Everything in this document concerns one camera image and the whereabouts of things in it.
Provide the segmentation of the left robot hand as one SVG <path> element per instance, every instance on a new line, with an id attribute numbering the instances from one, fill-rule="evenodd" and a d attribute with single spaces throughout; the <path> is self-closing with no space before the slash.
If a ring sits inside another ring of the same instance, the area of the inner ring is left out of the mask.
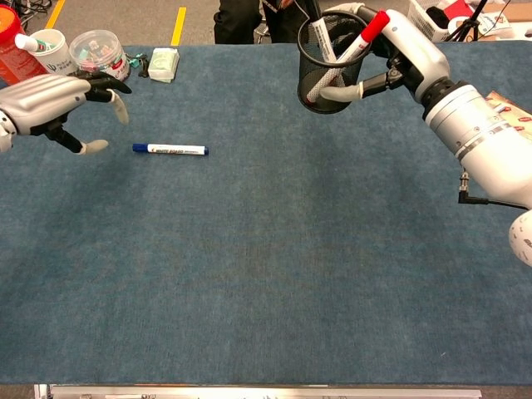
<path id="1" fill-rule="evenodd" d="M 14 137 L 25 135 L 44 135 L 77 155 L 104 150 L 107 140 L 83 142 L 65 131 L 63 124 L 71 111 L 88 101 L 112 104 L 119 122 L 128 124 L 120 93 L 132 90 L 103 71 L 44 74 L 5 87 L 1 90 L 1 152 L 12 148 Z"/>

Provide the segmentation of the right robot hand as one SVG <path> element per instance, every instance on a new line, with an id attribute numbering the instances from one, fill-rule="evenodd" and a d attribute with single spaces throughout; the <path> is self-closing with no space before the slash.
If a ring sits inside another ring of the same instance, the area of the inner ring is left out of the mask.
<path id="1" fill-rule="evenodd" d="M 373 40 L 375 55 L 387 59 L 388 71 L 352 86 L 327 86 L 319 95 L 330 101 L 351 102 L 404 86 L 415 102 L 433 85 L 450 77 L 446 56 L 402 13 L 388 9 L 388 24 Z"/>

